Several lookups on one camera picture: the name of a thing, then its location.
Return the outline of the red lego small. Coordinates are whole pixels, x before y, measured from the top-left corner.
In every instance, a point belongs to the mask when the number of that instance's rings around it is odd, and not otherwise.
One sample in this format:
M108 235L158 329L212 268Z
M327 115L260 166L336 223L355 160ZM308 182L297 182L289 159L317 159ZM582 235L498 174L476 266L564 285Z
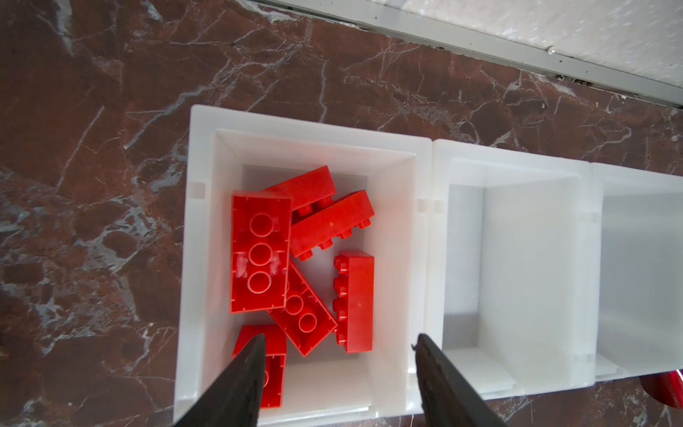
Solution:
M232 357L235 359L248 342L258 334L263 334L266 340L265 379L261 408L281 407L287 354L287 337L284 331L278 325L244 325L239 332Z

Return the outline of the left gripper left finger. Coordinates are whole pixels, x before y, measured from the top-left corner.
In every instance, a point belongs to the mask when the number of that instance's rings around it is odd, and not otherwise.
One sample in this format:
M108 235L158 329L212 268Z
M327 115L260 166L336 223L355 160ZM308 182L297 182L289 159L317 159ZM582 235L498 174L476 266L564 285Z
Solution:
M253 337L174 426L256 426L265 381L266 339Z

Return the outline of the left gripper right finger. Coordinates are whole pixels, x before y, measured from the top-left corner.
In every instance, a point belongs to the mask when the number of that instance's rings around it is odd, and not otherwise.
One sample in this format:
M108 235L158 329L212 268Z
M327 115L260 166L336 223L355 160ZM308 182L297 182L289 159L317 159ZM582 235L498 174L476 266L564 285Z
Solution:
M427 426L505 426L430 336L419 334L413 350Z

